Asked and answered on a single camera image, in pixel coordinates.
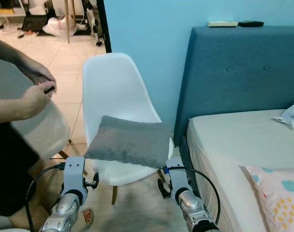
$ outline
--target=white pillowcase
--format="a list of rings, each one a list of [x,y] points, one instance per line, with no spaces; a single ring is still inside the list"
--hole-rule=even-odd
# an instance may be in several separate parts
[[[294,169],[246,169],[258,190],[270,232],[294,232]]]

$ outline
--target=blue wall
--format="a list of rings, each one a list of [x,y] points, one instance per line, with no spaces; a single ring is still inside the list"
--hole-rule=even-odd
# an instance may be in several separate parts
[[[192,27],[260,20],[294,26],[294,0],[105,0],[112,50],[132,57],[164,122],[175,123]]]

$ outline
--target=pillow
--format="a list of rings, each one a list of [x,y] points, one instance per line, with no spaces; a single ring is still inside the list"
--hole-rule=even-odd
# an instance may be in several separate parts
[[[246,166],[270,232],[294,232],[294,169]]]
[[[170,127],[103,116],[85,158],[160,168],[168,159]]]

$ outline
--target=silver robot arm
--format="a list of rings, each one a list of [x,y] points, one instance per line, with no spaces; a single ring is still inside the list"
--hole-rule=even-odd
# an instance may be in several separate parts
[[[183,166],[181,158],[172,158],[166,162],[166,166]],[[189,232],[220,232],[217,225],[209,217],[202,199],[194,195],[188,184],[186,171],[174,169],[169,171],[171,177],[171,193],[164,189],[163,183],[158,179],[158,187],[163,198],[171,198],[182,210]]]
[[[41,228],[41,232],[70,232],[77,221],[78,210],[87,199],[87,187],[95,189],[99,183],[96,173],[92,183],[83,177],[84,157],[68,157],[64,169],[64,186],[60,201],[52,208],[51,215]]]

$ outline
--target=black cable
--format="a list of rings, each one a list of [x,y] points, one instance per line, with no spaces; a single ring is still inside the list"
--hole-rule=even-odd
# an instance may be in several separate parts
[[[36,183],[36,181],[47,171],[49,170],[52,170],[52,169],[55,169],[55,168],[59,168],[60,170],[62,170],[62,168],[64,169],[64,165],[65,163],[59,163],[59,164],[56,164],[54,166],[51,166],[49,168],[46,168],[44,170],[42,170],[31,182],[31,184],[29,185],[29,188],[28,188],[28,191],[27,191],[27,194],[26,194],[26,212],[27,212],[27,217],[28,217],[28,221],[29,221],[29,226],[30,226],[30,231],[31,232],[34,232],[34,227],[33,227],[33,222],[32,222],[32,217],[31,217],[31,214],[30,214],[30,209],[29,209],[29,194],[30,194],[30,190],[32,188],[32,186]]]
[[[215,194],[216,194],[216,197],[217,197],[217,202],[218,202],[218,211],[217,211],[217,217],[216,217],[216,225],[218,224],[219,222],[219,218],[220,218],[220,211],[221,211],[221,207],[220,207],[220,197],[219,197],[219,194],[217,192],[217,189],[214,185],[214,183],[202,172],[198,171],[198,170],[195,170],[193,168],[188,168],[188,167],[170,167],[170,168],[165,168],[166,170],[173,170],[173,169],[185,169],[185,170],[190,170],[192,172],[195,172],[195,173],[198,173],[199,175],[201,175],[202,177],[204,177],[210,184],[211,186],[213,187],[214,191],[215,191]]]

